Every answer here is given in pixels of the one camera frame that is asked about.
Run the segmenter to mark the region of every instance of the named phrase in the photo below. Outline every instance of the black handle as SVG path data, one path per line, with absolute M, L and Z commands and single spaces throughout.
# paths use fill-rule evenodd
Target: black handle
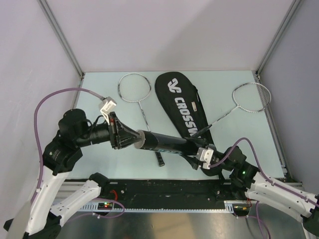
M 159 162 L 159 167 L 163 167 L 165 165 L 165 162 L 160 154 L 160 152 L 155 152 L 156 158 L 158 159 Z

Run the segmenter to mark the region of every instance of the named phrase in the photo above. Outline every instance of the badminton racket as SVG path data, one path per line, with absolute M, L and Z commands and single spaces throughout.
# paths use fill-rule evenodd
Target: badminton racket
M 260 101 L 257 101 L 253 97 L 255 94 L 259 95 Z M 236 106 L 218 120 L 214 121 L 211 125 L 225 118 L 237 108 L 249 113 L 258 113 L 264 111 L 271 101 L 271 94 L 270 91 L 262 84 L 249 82 L 238 86 L 233 91 L 232 99 Z
M 151 93 L 150 81 L 139 73 L 129 73 L 123 76 L 118 84 L 119 96 L 128 103 L 138 103 L 148 131 L 151 131 L 149 123 L 143 111 L 141 101 L 145 100 Z M 160 152 L 155 152 L 159 166 L 165 165 Z

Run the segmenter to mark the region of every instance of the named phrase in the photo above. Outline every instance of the white wall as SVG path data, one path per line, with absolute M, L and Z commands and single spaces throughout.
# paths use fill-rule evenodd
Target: white wall
M 33 111 L 45 95 L 75 87 L 79 79 L 36 0 L 2 0 L 0 32 L 0 238 L 4 238 L 4 222 L 27 200 L 38 174 Z M 73 95 L 56 96 L 40 110 L 43 146 L 55 136 Z
M 261 79 L 293 176 L 319 193 L 319 1 L 306 0 L 270 58 Z
M 48 0 L 85 72 L 256 70 L 293 0 Z

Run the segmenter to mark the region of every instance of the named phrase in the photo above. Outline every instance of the light blue floor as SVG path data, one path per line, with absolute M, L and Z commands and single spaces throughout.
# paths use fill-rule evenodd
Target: light blue floor
M 95 91 L 117 102 L 115 112 L 119 119 L 133 129 L 147 130 L 137 103 L 124 102 L 118 95 L 117 85 L 128 72 L 86 73 L 83 88 Z M 140 72 L 152 86 L 156 78 L 164 72 Z M 231 94 L 240 84 L 254 82 L 251 71 L 187 71 L 182 72 L 197 87 L 207 120 L 213 122 L 235 105 Z M 260 102 L 258 93 L 249 96 Z M 91 121 L 99 115 L 99 100 L 88 93 L 81 92 L 77 108 L 83 109 Z M 154 89 L 142 106 L 153 132 L 179 136 L 174 125 L 159 103 Z M 247 113 L 236 109 L 229 116 L 211 128 L 215 145 L 225 151 L 241 137 L 249 138 L 257 152 L 264 171 L 273 177 L 283 177 L 280 161 L 267 123 L 265 113 Z M 247 143 L 239 144 L 247 161 L 256 165 Z M 101 143 L 83 148 L 83 157 L 77 162 L 69 178 L 88 178 L 100 172 L 109 178 L 133 179 L 207 179 L 200 170 L 193 170 L 180 156 L 162 153 L 166 163 L 158 167 L 154 152 L 135 149 L 134 146 L 114 150 L 110 143 Z

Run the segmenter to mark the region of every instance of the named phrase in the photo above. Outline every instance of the black racket cover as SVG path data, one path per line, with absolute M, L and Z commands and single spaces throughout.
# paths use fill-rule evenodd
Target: black racket cover
M 208 126 L 198 90 L 184 74 L 180 72 L 161 74 L 156 79 L 155 92 L 181 137 L 190 137 Z M 209 130 L 201 137 L 214 144 Z M 211 168 L 202 171 L 208 176 L 214 176 L 220 174 L 222 169 Z

